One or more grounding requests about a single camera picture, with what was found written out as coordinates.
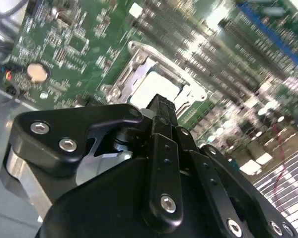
small hole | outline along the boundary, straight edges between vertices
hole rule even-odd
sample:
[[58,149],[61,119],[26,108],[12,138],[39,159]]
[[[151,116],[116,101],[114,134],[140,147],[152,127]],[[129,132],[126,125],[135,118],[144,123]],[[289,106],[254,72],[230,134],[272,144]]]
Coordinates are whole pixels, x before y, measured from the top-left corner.
[[213,178],[210,181],[213,185],[218,185],[218,182],[216,182]]
[[164,159],[164,163],[167,164],[167,165],[171,165],[171,160],[169,160],[169,159]]
[[238,229],[238,227],[237,227],[236,225],[232,225],[232,228],[233,228],[233,230],[236,231],[236,232],[239,231],[239,229]]

circuit board component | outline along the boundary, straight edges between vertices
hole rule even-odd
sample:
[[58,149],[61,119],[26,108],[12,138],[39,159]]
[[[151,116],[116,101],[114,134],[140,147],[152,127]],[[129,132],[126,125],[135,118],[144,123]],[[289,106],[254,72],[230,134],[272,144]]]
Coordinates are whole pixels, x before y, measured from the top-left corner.
[[37,107],[141,108],[159,93],[197,145],[224,151],[273,124],[298,129],[298,10],[288,0],[73,2],[30,1],[13,49],[10,63],[24,68],[14,80]]

cable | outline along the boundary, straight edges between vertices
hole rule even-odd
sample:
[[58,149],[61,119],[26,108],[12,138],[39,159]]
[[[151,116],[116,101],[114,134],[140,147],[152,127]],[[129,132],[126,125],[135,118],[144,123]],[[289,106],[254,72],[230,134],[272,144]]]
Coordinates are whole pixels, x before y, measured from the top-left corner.
[[5,73],[5,77],[6,77],[7,81],[9,81],[10,84],[15,88],[15,95],[10,100],[8,100],[6,102],[3,102],[3,103],[0,103],[0,108],[1,107],[5,107],[5,106],[9,105],[10,103],[14,102],[15,99],[17,99],[20,96],[20,94],[21,94],[19,86],[13,80],[13,78],[11,76],[11,71],[7,71]]
[[13,43],[0,41],[0,52],[11,53],[13,49]]
[[281,205],[280,200],[277,196],[277,186],[278,186],[278,182],[287,173],[287,167],[285,165],[285,151],[284,151],[284,148],[283,148],[283,140],[282,140],[281,136],[279,135],[279,132],[278,132],[278,129],[277,129],[276,125],[273,125],[272,128],[273,128],[273,131],[276,133],[277,141],[278,141],[279,148],[280,148],[280,156],[281,156],[281,159],[282,159],[282,166],[283,166],[282,171],[279,173],[279,175],[276,178],[276,181],[274,183],[274,198],[275,198],[277,207],[281,207],[283,209],[283,206]]
[[4,13],[0,13],[0,20],[2,20],[4,18],[8,18],[8,17],[16,14],[18,11],[20,11],[27,4],[27,2],[28,2],[28,0],[21,0],[20,2],[17,3],[17,5],[15,5],[10,10],[8,10]]

black metal bracket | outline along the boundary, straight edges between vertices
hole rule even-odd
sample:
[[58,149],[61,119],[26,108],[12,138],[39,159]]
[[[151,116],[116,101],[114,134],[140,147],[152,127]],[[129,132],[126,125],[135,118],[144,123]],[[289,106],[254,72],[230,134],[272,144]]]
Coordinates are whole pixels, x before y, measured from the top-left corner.
[[167,234],[183,220],[178,146],[169,120],[153,117],[150,144],[143,216],[152,229]]
[[214,237],[247,237],[210,158],[198,152],[192,135],[185,128],[178,126],[175,133],[180,147],[181,166],[199,179],[211,209],[208,219],[214,224]]
[[[298,238],[216,148],[197,148],[189,131],[178,126],[171,102],[156,96],[148,109],[154,110],[152,119],[126,104],[30,112],[15,119],[8,149],[26,162],[52,204],[40,237],[89,238],[97,224],[109,234],[103,237],[116,236],[108,230],[119,226],[117,232],[126,237]],[[96,138],[93,154],[135,148],[134,157],[77,186],[88,138]],[[75,146],[65,148],[62,139]],[[12,192],[31,199],[12,182],[21,188]]]
[[212,145],[205,145],[200,149],[201,154],[212,162],[221,181],[225,182],[225,190],[240,211],[239,217],[255,237],[291,238],[298,237],[294,228],[293,236],[287,231],[292,227],[269,201],[228,162],[227,158]]
[[[14,120],[9,142],[15,154],[56,177],[72,176],[84,157],[86,139],[103,138],[110,130],[140,123],[142,114],[128,104],[28,112]],[[42,122],[48,132],[31,126]],[[76,148],[70,152],[60,146],[70,139]]]

green circuit board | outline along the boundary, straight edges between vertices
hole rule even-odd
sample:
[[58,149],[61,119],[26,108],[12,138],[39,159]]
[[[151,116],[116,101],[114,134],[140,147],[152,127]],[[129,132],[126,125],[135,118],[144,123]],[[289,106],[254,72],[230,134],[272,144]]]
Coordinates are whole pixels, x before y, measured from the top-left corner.
[[[50,70],[44,84],[31,83],[24,73],[15,76],[24,97],[42,109],[72,107],[77,96],[105,103],[99,87],[113,84],[130,58],[125,45],[140,40],[125,22],[134,1],[81,1],[69,27],[53,19],[51,5],[42,1],[35,16],[26,14],[11,61],[20,65],[41,62]],[[42,92],[48,97],[40,98]]]
[[[221,110],[231,106],[240,109],[241,106],[236,104],[245,103],[266,84],[269,87],[265,89],[265,94],[278,101],[281,113],[291,115],[292,106],[298,101],[298,89],[294,90],[289,86],[294,84],[292,80],[288,83],[288,79],[282,81],[278,77],[272,77],[268,65],[248,52],[225,29],[208,27],[208,19],[217,8],[223,6],[223,1],[162,0],[161,3],[168,6],[163,9],[163,14],[155,12],[151,18],[146,15],[142,22],[138,22],[151,21],[153,30],[147,34],[134,24],[135,20],[129,11],[137,3],[146,12],[146,7],[151,2],[156,1],[81,0],[74,9],[62,13],[63,19],[56,19],[52,14],[52,6],[62,4],[62,0],[35,1],[34,10],[25,15],[10,62],[23,67],[40,62],[49,69],[49,78],[42,84],[33,84],[25,72],[16,73],[14,80],[23,91],[22,96],[40,109],[74,107],[78,97],[106,104],[101,86],[112,86],[130,60],[131,54],[127,50],[129,41],[152,45],[175,61],[179,59],[175,47],[177,44],[182,46],[185,34],[190,34],[191,29],[195,29],[204,34],[207,39],[203,43],[204,50],[209,49],[209,54],[213,56],[211,59],[208,58],[210,55],[203,56],[209,67],[208,73],[202,74],[201,69],[201,72],[195,71],[192,74],[206,88],[208,99],[193,103],[179,117],[181,126],[194,130],[214,107]],[[227,2],[222,18],[231,20],[241,29],[251,39],[252,46],[281,75],[298,79],[298,64],[291,56],[287,56],[285,49],[264,34],[263,29],[256,26],[253,19],[243,12],[238,2]],[[282,39],[293,55],[298,56],[298,12],[287,0],[271,1],[269,5],[252,3],[247,7]],[[267,16],[263,14],[266,7],[282,7],[285,12],[281,17]],[[183,33],[178,26],[188,31]],[[190,66],[186,68],[186,64],[183,68],[189,72],[191,70]],[[235,104],[230,102],[232,98],[237,98]],[[205,134],[213,131],[215,124],[221,124],[225,119],[241,124],[244,120],[252,119],[250,113],[254,112],[249,110],[241,114],[237,110],[231,110],[230,114],[215,115],[208,128],[195,136],[197,143],[205,142]],[[259,129],[266,129],[255,118],[253,123]],[[249,138],[240,136],[236,141],[238,144],[248,143]]]

